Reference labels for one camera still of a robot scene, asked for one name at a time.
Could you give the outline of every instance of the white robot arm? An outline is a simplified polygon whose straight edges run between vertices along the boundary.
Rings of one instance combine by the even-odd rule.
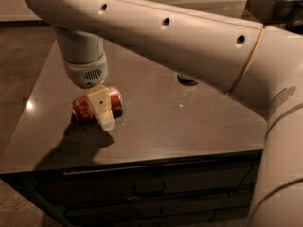
[[[268,121],[248,225],[303,225],[303,37],[143,0],[25,0],[55,27],[79,87],[107,75],[101,38],[202,80]]]

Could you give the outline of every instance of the dark cabinet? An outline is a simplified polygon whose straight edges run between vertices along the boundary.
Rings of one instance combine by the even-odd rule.
[[[2,178],[69,227],[170,227],[247,217],[258,158],[252,151]]]

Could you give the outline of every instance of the black hole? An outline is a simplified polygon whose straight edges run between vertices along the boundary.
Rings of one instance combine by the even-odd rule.
[[[170,23],[170,18],[166,18],[165,20],[163,20],[162,25],[163,26],[168,26]]]
[[[102,5],[102,7],[101,7],[101,11],[105,11],[107,9],[107,4],[104,4],[104,5]]]
[[[240,35],[237,39],[237,44],[243,44],[245,42],[245,37]]]
[[[198,82],[194,81],[194,80],[188,80],[188,79],[183,79],[182,77],[180,77],[179,75],[177,75],[178,77],[178,81],[180,84],[184,85],[184,86],[188,86],[188,87],[191,87],[191,86],[196,86],[198,85]]]

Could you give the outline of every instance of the red can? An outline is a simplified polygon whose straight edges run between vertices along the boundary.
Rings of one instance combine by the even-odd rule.
[[[110,91],[110,98],[112,103],[112,111],[122,110],[122,95],[119,90],[111,86],[108,88]],[[91,111],[87,102],[87,96],[82,96],[72,102],[73,113],[77,120],[82,123],[95,120],[94,114]]]

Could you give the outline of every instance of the drawer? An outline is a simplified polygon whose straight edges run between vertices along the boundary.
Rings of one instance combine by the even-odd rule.
[[[174,227],[185,224],[209,222],[213,216],[214,213],[212,211],[206,211],[156,219],[117,222],[114,223],[111,227]],[[85,227],[104,227],[104,225],[85,225]]]
[[[150,220],[168,216],[247,207],[250,204],[250,189],[195,195],[162,201],[145,201],[118,206],[104,206],[92,209],[68,210],[65,217],[75,225],[108,224],[125,220]]]
[[[249,212],[249,207],[216,210],[215,216],[212,219],[212,221],[215,222],[215,221],[226,221],[230,219],[247,218],[248,212]]]
[[[258,161],[251,162],[252,168],[249,172],[249,174],[243,179],[241,182],[241,185],[248,185],[248,184],[255,184],[258,176]]]
[[[53,205],[127,201],[133,198],[234,187],[247,177],[251,169],[250,162],[151,166],[117,172],[90,172],[66,176],[56,181],[40,181],[37,190]]]

